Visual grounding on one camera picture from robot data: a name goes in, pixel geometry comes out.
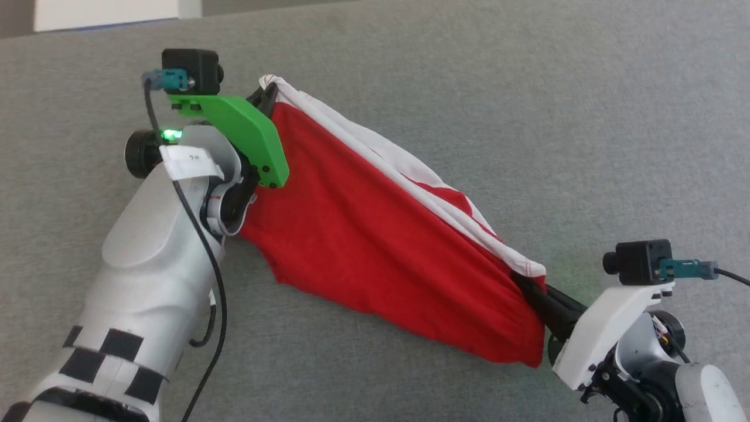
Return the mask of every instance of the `white wall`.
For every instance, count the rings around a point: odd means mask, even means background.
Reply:
[[[201,15],[201,0],[36,0],[34,30],[187,19]]]

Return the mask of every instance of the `gray carpet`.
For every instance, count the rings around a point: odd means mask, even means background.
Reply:
[[[405,146],[463,189],[549,282],[590,302],[618,241],[667,237],[750,274],[750,32],[743,0],[373,0],[0,41],[0,405],[55,356],[139,181],[139,76],[164,47],[220,52]],[[177,122],[160,98],[160,119]],[[195,420],[610,420],[545,365],[493,365],[277,285],[230,242],[229,340]],[[750,291],[685,281],[688,354],[750,407]],[[189,350],[178,420],[210,348]]]

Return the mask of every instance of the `cable connector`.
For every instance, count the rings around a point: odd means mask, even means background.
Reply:
[[[151,90],[187,91],[195,86],[195,80],[184,69],[155,69],[144,72],[141,82],[151,81]]]
[[[716,280],[719,275],[714,269],[716,261],[699,261],[697,259],[662,259],[659,261],[657,276],[663,280],[703,279]]]

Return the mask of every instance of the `camera lens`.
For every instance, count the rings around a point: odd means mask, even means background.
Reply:
[[[607,252],[601,260],[601,265],[607,274],[615,275],[620,272],[620,262],[617,259],[617,253]]]
[[[150,129],[133,132],[125,144],[125,165],[130,174],[145,179],[151,170],[161,163],[161,154],[156,144],[156,134]]]

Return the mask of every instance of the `floor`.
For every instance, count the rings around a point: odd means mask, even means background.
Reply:
[[[270,8],[314,5],[347,0],[203,0],[203,15],[237,14]],[[33,0],[0,0],[0,39],[34,34]]]

